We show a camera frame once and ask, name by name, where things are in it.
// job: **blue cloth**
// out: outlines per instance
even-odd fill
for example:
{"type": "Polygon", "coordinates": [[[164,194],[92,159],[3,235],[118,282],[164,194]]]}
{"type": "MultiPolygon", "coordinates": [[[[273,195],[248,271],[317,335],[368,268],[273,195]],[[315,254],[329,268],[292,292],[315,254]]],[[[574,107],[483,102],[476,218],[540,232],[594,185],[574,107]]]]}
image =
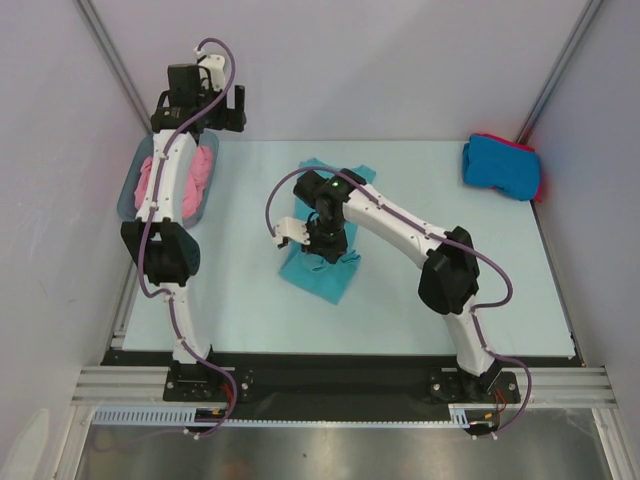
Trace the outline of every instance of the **blue cloth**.
{"type": "MultiPolygon", "coordinates": [[[[301,167],[315,165],[330,166],[315,158],[300,162],[301,167]]],[[[364,165],[350,170],[364,178],[367,183],[372,183],[376,176],[375,170],[364,165]]],[[[329,172],[318,171],[318,174],[325,178],[331,177],[329,172]]],[[[297,219],[306,221],[311,212],[309,207],[296,198],[294,216],[297,219]]],[[[331,265],[319,255],[303,253],[300,244],[293,243],[284,265],[280,268],[280,276],[296,287],[337,305],[360,265],[360,255],[353,248],[357,230],[357,225],[346,223],[348,251],[335,265],[331,265]]]]}
{"type": "Polygon", "coordinates": [[[473,187],[495,188],[508,197],[531,200],[540,186],[540,161],[527,147],[471,135],[462,152],[462,178],[473,187]]]}

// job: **white wall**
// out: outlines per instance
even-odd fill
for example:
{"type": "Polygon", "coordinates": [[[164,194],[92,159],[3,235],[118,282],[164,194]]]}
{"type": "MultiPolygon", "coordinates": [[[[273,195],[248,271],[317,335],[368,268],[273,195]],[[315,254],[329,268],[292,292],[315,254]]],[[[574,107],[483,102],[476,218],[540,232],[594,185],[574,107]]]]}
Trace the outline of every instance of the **white wall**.
{"type": "Polygon", "coordinates": [[[103,347],[127,265],[115,203],[143,132],[71,0],[2,2],[0,71],[1,468],[38,408],[55,444],[103,347]]]}
{"type": "Polygon", "coordinates": [[[578,341],[604,364],[640,446],[640,2],[609,2],[533,145],[551,178],[539,207],[578,341]]]}
{"type": "Polygon", "coordinates": [[[95,0],[149,111],[166,67],[224,39],[243,138],[514,137],[585,0],[95,0]]]}

